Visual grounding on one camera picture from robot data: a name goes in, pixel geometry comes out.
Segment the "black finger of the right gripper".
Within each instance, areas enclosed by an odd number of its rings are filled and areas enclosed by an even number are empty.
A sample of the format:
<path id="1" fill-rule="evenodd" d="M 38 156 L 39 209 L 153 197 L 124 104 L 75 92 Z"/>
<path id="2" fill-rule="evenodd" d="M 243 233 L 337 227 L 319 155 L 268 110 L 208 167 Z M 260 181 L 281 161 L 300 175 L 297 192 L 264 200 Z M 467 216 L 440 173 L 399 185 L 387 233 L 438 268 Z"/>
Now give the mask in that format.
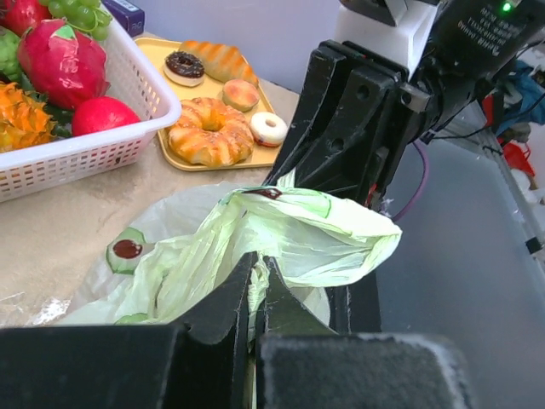
<path id="1" fill-rule="evenodd" d="M 383 76 L 356 49 L 332 40 L 312 53 L 284 144 L 265 179 L 364 200 L 370 184 L 368 126 L 383 101 Z"/>

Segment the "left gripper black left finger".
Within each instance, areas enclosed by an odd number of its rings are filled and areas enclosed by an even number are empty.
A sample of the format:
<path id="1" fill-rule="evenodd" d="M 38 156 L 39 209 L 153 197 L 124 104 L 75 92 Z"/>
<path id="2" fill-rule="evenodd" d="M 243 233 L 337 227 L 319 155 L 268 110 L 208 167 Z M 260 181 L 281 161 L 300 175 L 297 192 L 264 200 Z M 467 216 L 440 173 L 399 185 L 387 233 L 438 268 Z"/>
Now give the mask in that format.
<path id="1" fill-rule="evenodd" d="M 1 332 L 4 408 L 248 408 L 247 301 L 255 253 L 164 325 Z"/>

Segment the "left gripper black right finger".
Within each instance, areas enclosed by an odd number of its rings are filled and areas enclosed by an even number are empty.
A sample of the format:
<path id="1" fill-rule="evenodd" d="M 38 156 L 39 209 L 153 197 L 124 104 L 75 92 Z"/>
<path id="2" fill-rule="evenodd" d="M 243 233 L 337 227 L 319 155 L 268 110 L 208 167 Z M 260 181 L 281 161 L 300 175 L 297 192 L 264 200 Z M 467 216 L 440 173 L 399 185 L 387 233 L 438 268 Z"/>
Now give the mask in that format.
<path id="1" fill-rule="evenodd" d="M 340 335 L 287 288 L 263 258 L 268 288 L 257 315 L 259 408 L 470 408 L 464 359 L 441 337 Z"/>

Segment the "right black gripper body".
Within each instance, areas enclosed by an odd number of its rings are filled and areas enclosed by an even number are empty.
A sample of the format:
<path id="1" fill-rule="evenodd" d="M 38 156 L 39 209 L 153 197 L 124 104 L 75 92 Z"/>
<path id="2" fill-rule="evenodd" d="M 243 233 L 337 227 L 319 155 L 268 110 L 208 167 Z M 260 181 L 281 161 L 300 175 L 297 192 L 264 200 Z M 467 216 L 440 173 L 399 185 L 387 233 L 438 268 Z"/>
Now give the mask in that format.
<path id="1" fill-rule="evenodd" d="M 386 192 L 405 148 L 444 128 L 471 102 L 485 97 L 519 50 L 544 25 L 541 1 L 438 1 L 421 60 L 409 77 L 402 66 L 356 49 L 383 76 L 383 101 L 368 126 L 372 140 L 365 179 L 375 204 Z"/>

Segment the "light green plastic bag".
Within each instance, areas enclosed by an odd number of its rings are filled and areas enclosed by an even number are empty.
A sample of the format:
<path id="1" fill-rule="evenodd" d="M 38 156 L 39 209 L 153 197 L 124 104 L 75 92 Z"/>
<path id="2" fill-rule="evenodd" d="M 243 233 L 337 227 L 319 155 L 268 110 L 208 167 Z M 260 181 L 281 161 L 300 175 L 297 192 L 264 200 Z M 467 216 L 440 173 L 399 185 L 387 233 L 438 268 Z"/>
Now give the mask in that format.
<path id="1" fill-rule="evenodd" d="M 401 235 L 390 218 L 297 188 L 293 176 L 274 187 L 193 187 L 150 206 L 107 246 L 61 323 L 169 322 L 248 252 L 275 258 L 295 297 L 328 322 L 326 289 L 362 279 L 393 254 Z"/>

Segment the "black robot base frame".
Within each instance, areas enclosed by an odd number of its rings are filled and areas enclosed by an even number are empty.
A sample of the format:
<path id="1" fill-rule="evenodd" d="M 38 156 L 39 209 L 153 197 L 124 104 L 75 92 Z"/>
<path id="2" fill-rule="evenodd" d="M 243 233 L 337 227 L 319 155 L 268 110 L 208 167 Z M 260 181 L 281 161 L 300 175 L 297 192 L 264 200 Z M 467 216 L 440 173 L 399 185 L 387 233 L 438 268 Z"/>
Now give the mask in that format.
<path id="1" fill-rule="evenodd" d="M 330 305 L 329 327 L 332 330 L 341 334 L 382 331 L 375 272 L 351 285 L 325 290 Z"/>

